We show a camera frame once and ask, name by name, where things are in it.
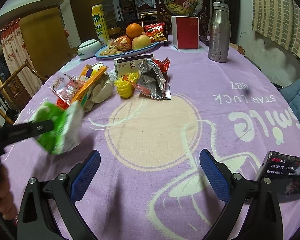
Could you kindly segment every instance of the hand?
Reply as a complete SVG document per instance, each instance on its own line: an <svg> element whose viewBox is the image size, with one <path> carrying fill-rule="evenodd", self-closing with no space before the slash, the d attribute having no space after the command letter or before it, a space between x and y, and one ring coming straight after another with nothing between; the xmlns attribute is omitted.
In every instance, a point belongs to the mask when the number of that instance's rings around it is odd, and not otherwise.
<svg viewBox="0 0 300 240"><path fill-rule="evenodd" d="M5 166L0 168L0 213L3 220L11 220L17 215L17 208L13 203L13 195L10 192L8 170Z"/></svg>

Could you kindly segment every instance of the beige circle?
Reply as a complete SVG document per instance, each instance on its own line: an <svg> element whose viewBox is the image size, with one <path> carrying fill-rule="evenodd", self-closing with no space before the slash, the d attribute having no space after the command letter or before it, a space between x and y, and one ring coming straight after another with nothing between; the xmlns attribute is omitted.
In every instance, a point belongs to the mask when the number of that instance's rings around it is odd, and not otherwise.
<svg viewBox="0 0 300 240"><path fill-rule="evenodd" d="M157 171L184 161L186 149L193 152L199 125L197 112L181 97L157 101L138 95L111 114L106 141L123 164Z"/></svg>

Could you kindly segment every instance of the fruit plate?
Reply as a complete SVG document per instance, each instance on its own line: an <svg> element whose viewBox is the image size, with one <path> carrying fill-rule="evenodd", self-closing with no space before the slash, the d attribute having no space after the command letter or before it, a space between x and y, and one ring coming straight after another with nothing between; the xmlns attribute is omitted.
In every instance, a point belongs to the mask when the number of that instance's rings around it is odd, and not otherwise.
<svg viewBox="0 0 300 240"><path fill-rule="evenodd" d="M158 44L160 44L159 41L152 43L150 46L145 47L143 49L137 49L137 50L130 50L121 54L117 54L117 55L110 55L110 56L100 56L100 52L103 52L104 50L108 49L108 47L103 47L100 50L97 51L96 53L96 57L97 58L103 58L103 59L115 59L115 58L125 58L125 57L133 57L142 53L145 53L151 49L154 49L155 46L157 46Z"/></svg>

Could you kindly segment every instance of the blue gripper pad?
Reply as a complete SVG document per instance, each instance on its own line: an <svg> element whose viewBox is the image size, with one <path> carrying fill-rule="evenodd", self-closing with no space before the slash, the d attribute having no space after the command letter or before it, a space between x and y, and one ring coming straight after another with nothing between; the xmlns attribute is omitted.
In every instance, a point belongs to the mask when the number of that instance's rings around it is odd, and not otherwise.
<svg viewBox="0 0 300 240"><path fill-rule="evenodd" d="M71 184L70 199L72 203L82 200L94 175L100 167L101 156L95 151Z"/></svg>
<svg viewBox="0 0 300 240"><path fill-rule="evenodd" d="M207 149L200 152L199 161L201 168L206 174L218 199L223 200L227 204L230 199L229 184L208 153Z"/></svg>

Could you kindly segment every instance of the metal screw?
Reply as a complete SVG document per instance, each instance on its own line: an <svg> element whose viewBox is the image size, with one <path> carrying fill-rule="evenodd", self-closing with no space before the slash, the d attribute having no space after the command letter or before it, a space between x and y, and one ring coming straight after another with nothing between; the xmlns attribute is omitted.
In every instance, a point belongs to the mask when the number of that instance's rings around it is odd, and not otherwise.
<svg viewBox="0 0 300 240"><path fill-rule="evenodd" d="M34 183L35 183L35 181L36 181L36 179L35 179L35 178L31 178L31 179L29 179L29 183L30 183L30 184L34 184Z"/></svg>
<svg viewBox="0 0 300 240"><path fill-rule="evenodd" d="M64 180L66 177L67 177L67 174L61 173L61 174L59 174L58 179L59 180Z"/></svg>
<svg viewBox="0 0 300 240"><path fill-rule="evenodd" d="M266 184L270 184L271 183L271 179L269 179L269 178L264 178L263 180L265 181Z"/></svg>
<svg viewBox="0 0 300 240"><path fill-rule="evenodd" d="M242 176L239 173L233 174L233 177L237 180L242 179Z"/></svg>

